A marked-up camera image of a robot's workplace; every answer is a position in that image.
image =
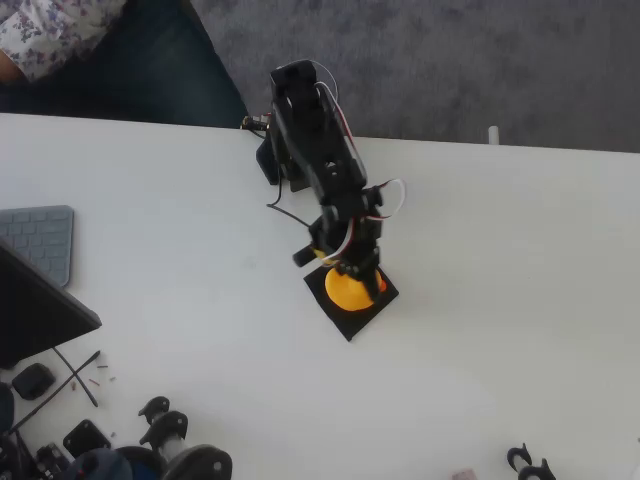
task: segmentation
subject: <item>gray carpet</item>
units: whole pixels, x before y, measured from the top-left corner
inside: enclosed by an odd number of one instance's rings
[[[640,152],[639,0],[193,3],[252,113],[309,57],[357,135]]]

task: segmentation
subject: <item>robotic arm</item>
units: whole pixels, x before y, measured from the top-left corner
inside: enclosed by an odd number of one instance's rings
[[[311,61],[271,73],[272,112],[256,154],[272,185],[289,180],[292,191],[310,186],[322,215],[310,226],[310,245],[294,256],[302,267],[316,257],[341,275],[362,282],[373,302],[380,295],[376,270],[382,222],[382,186],[364,188],[367,175],[344,116]]]

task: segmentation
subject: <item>cable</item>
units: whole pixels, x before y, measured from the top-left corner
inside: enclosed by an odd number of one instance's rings
[[[286,210],[280,208],[280,207],[276,207],[276,205],[278,204],[278,202],[280,202],[280,200],[282,199],[282,174],[280,173],[280,165],[276,165],[277,169],[278,169],[278,198],[276,198],[276,201],[273,203],[267,203],[267,208],[272,208],[273,210],[275,210],[276,212],[280,212],[284,215],[286,215],[289,218],[293,218],[296,222],[301,223],[302,225],[304,225],[307,228],[311,228],[311,225],[309,225],[307,222],[305,222],[304,220],[296,217],[293,213],[289,213]]]
[[[282,65],[281,67],[278,68],[284,68],[284,67],[288,67],[289,65],[293,64],[293,63],[297,63],[297,62],[302,62],[304,60],[308,60],[309,62],[313,63],[314,65],[318,65],[319,67],[321,67],[325,72],[327,72],[329,74],[329,76],[331,77],[331,80],[333,80],[333,86],[336,87],[336,95],[335,95],[335,99],[336,99],[336,103],[338,103],[338,99],[340,98],[340,91],[338,90],[338,82],[336,82],[336,77],[333,76],[333,73],[331,73],[331,70],[329,70],[327,67],[325,67],[323,64],[321,64],[320,62],[316,61],[316,60],[311,60],[310,58],[301,58],[300,60],[295,60],[293,62],[289,62],[286,65]]]
[[[340,105],[338,104],[338,101],[333,96],[333,94],[331,93],[331,89],[329,88],[329,86],[326,83],[324,83],[324,82],[316,82],[315,85],[316,86],[317,85],[321,85],[322,88],[325,89],[325,91],[329,94],[329,97],[333,101],[333,105],[335,106],[335,110],[337,110],[338,114],[340,115],[340,121],[342,123],[342,127],[343,127],[343,130],[344,130],[344,133],[346,133],[346,136],[349,138],[349,143],[351,143],[351,147],[353,148],[353,153],[355,153],[356,161],[358,162],[358,167],[360,168],[360,171],[362,172],[362,175],[365,176],[365,178],[366,178],[367,174],[366,174],[366,171],[364,169],[364,163],[362,162],[362,158],[360,157],[360,152],[358,152],[358,148],[356,147],[356,144],[353,141],[353,134],[351,133],[351,129],[349,128],[349,122],[347,122],[347,118],[344,116],[344,112],[342,111],[342,108],[340,108]]]
[[[302,225],[304,225],[307,228],[311,228],[311,225],[309,225],[307,222],[305,222],[304,220],[296,217],[293,213],[289,213],[286,210],[280,208],[280,207],[276,207],[275,205],[267,205],[267,207],[274,209],[276,212],[280,212],[285,214],[287,217],[293,218],[296,222],[301,223]]]
[[[58,354],[58,356],[62,359],[64,364],[67,367],[69,367],[69,370],[71,370],[71,372],[73,373],[73,367],[71,366],[71,364],[69,362],[67,362],[67,359],[62,356],[60,351],[56,347],[53,347],[53,351]],[[77,373],[74,373],[74,376],[76,377],[76,380],[78,380],[78,383],[80,384],[80,386],[84,389],[85,393],[89,397],[89,400],[91,400],[91,403],[93,403],[93,406],[97,408],[98,407],[98,401],[96,400],[96,397],[94,397],[93,394],[89,391],[89,389],[87,388],[87,386],[84,384],[84,382],[78,376]]]
[[[347,249],[347,247],[351,244],[351,240],[353,240],[353,224],[354,224],[354,220],[352,218],[351,220],[349,220],[349,226],[347,227],[347,233],[345,233],[345,235],[344,235],[344,240],[342,241],[342,244],[331,255],[327,255],[326,257],[323,257],[321,259],[323,262],[326,262],[327,260],[332,260],[332,259],[336,258],[340,254],[342,254],[342,252],[344,252]]]
[[[276,201],[273,203],[267,203],[267,207],[269,208],[273,208],[275,207],[278,202],[280,202],[280,199],[282,198],[282,176],[280,175],[280,165],[277,165],[278,168],[278,198],[276,198]]]
[[[248,132],[253,133],[256,137],[261,138],[262,140],[264,140],[264,139],[266,138],[266,137],[263,137],[262,135],[260,135],[259,133],[256,133],[256,132],[255,132],[255,131],[253,131],[253,130],[249,130],[249,129],[246,129],[246,130],[247,130]]]
[[[34,408],[33,410],[31,410],[31,412],[29,412],[22,420],[20,420],[18,423],[16,423],[13,427],[11,427],[11,429],[6,433],[7,436],[14,434],[20,427],[22,427],[25,423],[27,423],[29,420],[31,420],[36,413],[38,413],[40,411],[40,409],[42,407],[44,407],[47,403],[49,403],[53,397],[55,397],[58,393],[60,393],[60,391],[67,386],[67,384],[73,380],[76,375],[78,374],[78,372],[80,372],[80,370],[82,370],[84,367],[86,367],[87,365],[89,365],[91,362],[93,362],[96,358],[98,358],[100,356],[100,350],[98,350],[96,353],[94,353],[93,355],[91,355],[91,357],[89,358],[89,360],[87,360],[86,362],[84,362],[82,365],[80,365],[80,368],[73,370],[73,375],[71,375],[69,378],[67,378],[62,385],[60,385],[58,388],[55,389],[55,391],[49,395],[40,405],[38,405],[36,408]]]
[[[393,217],[396,213],[398,213],[400,211],[400,209],[402,208],[402,206],[404,205],[404,201],[407,199],[407,185],[404,183],[404,180],[402,180],[401,178],[394,178],[392,180],[387,180],[386,182],[384,182],[381,185],[378,185],[378,187],[380,189],[385,188],[387,185],[391,184],[391,183],[397,183],[398,185],[400,185],[400,202],[398,202],[398,206],[396,207],[396,209],[391,212],[389,215],[381,215],[381,216],[373,216],[373,215],[368,215],[366,218],[370,219],[370,220],[377,220],[377,221],[382,221],[382,220],[386,220],[387,218],[391,218]]]

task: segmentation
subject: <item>keyboard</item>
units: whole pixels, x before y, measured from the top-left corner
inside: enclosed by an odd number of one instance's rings
[[[72,233],[71,207],[0,210],[0,239],[62,287],[69,283]]]

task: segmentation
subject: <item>white wire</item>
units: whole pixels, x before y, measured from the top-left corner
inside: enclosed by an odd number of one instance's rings
[[[331,70],[329,70],[327,67],[325,67],[323,64],[321,64],[320,62],[318,62],[317,60],[311,60],[310,58],[301,58],[300,60],[294,60],[293,62],[289,62],[286,65],[282,65],[281,67],[278,68],[284,68],[284,67],[288,67],[289,65],[293,64],[293,63],[297,63],[297,62],[302,62],[304,60],[307,60],[311,63],[313,63],[314,65],[318,65],[319,67],[321,67],[325,72],[327,72],[329,74],[329,76],[331,77],[331,80],[333,81],[333,86],[336,89],[336,96],[334,97],[336,99],[336,104],[338,103],[338,98],[340,98],[340,91],[338,90],[338,82],[336,82],[336,77],[333,76],[333,73],[331,73]]]
[[[352,218],[351,220],[349,220],[349,226],[347,227],[347,233],[344,236],[344,240],[342,241],[342,245],[340,245],[338,247],[338,250],[333,252],[331,255],[327,255],[326,257],[323,257],[321,259],[323,262],[326,262],[327,260],[332,260],[332,259],[336,258],[337,256],[339,256],[342,252],[344,252],[346,250],[346,248],[351,243],[351,237],[353,236],[353,223],[354,223],[354,221],[353,221],[353,218]]]
[[[331,97],[331,100],[333,101],[333,105],[338,110],[338,114],[340,115],[340,124],[343,125],[344,128],[346,129],[345,133],[347,134],[347,137],[349,137],[349,143],[351,143],[351,147],[353,148],[353,152],[355,153],[356,161],[358,162],[358,167],[360,168],[360,172],[366,179],[367,173],[366,173],[366,170],[364,169],[364,163],[362,162],[362,158],[360,157],[360,152],[358,152],[358,149],[356,148],[356,144],[353,142],[353,134],[351,133],[351,129],[349,128],[349,122],[347,122],[347,117],[344,116],[344,112],[340,108],[340,104],[338,104],[338,101],[336,100],[336,98],[331,93],[331,89],[329,88],[329,86],[324,82],[316,82],[316,85],[321,85],[322,88],[325,89],[325,91]]]
[[[396,213],[398,213],[400,211],[400,209],[404,205],[404,201],[407,199],[407,184],[401,178],[394,178],[392,180],[388,180],[385,183],[383,183],[380,186],[380,189],[385,188],[387,185],[389,185],[391,183],[397,183],[398,185],[400,185],[400,202],[398,202],[398,206],[389,215],[383,215],[383,216],[380,216],[380,217],[374,217],[374,216],[369,215],[369,216],[367,216],[368,219],[377,220],[377,221],[381,222],[382,220],[386,220],[387,218],[393,217]]]

